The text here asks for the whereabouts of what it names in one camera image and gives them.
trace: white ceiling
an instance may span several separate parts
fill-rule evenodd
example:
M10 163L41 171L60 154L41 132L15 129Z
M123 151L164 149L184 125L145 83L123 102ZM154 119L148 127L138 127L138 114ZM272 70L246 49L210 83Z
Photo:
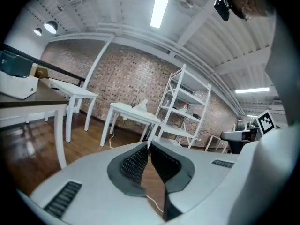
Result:
M192 0L191 9L184 9L180 0L170 0L161 28L155 29L150 27L154 1L32 0L25 10L36 25L56 20L58 35L88 32L107 40L105 34L114 34L128 45L133 41L147 45L151 48L148 52L171 62L185 62L207 78L239 114L271 109L278 95L264 68L270 55L274 18L246 22L231 13L229 21L224 22L213 8L215 0ZM62 12L57 5L63 6ZM270 93L237 96L233 92L265 86L271 87ZM286 122L284 111L280 113L276 120Z

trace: shelf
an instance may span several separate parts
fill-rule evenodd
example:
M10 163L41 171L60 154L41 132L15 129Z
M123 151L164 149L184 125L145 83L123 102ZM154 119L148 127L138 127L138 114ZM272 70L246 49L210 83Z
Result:
M161 142L161 143L166 143L166 144L170 144L173 146L181 147L181 145L176 140L173 140L173 139L164 138L164 137L161 137L160 139L158 139L157 136L154 136L153 140L156 142Z
M186 118L192 119L192 120L194 120L194 121L196 121L196 122L200 122L200 119L197 119L197 118L193 117L192 115L187 114L186 112L179 111L178 109L170 108L170 107L166 107L166 106L160 106L160 108L161 108L161 109L165 109L165 110L171 109L171 111L172 111L173 113L176 113L176 114L178 114L178 115L180 115L180 116L182 116L182 117L186 117Z
M176 74L172 79L178 82L181 73ZM198 78L196 78L193 74L188 71L184 72L181 85L192 90L198 91L201 89L210 89L208 85L201 82Z
M168 90L167 93L173 96L171 90ZM183 90L182 88L179 88L176 98L188 104L202 104L205 106L205 102L203 102L200 98L195 97L194 95Z
M183 129L180 129L179 127L173 127L170 125L163 125L161 124L160 127L164 130L164 132L166 133L171 133L171 134L175 134L178 136L183 136L183 137L189 137L189 138L193 138L194 136L189 134L188 132L186 132Z

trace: dark table top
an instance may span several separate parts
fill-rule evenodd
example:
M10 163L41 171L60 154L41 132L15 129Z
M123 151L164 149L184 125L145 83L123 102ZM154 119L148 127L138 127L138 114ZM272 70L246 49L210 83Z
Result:
M0 93L0 108L68 104L62 95L38 81L37 91L26 99L17 99Z

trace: pendant light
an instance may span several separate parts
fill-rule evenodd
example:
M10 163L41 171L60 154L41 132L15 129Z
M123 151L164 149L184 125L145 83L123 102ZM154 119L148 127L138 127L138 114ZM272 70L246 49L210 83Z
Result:
M44 27L52 34L56 34L58 25L55 21L48 21L44 24Z
M42 35L42 30L40 28L35 28L34 30L34 33L41 36Z

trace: brick wall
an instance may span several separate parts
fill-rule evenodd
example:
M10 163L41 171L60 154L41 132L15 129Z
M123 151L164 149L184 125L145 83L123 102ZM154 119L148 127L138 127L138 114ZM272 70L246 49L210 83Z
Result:
M93 61L104 42L94 40L65 40L47 45L41 60L56 65L78 76L86 77ZM171 73L178 70L173 64L146 52L112 43L104 53L96 67L90 83L89 91L99 94L92 115L105 120L109 104L112 102L132 103L148 99L147 110L155 114ZM49 71L49 76L67 82L78 83L78 80ZM90 100L84 100L82 110L88 110ZM201 106L193 107L195 113L201 113ZM182 117L172 114L169 124L181 124ZM221 131L232 129L236 116L232 110L214 93L202 126L202 140L197 146L204 146L209 133L220 136ZM117 125L142 133L144 125L135 122L124 123L121 118ZM196 124L188 123L188 131L193 132Z

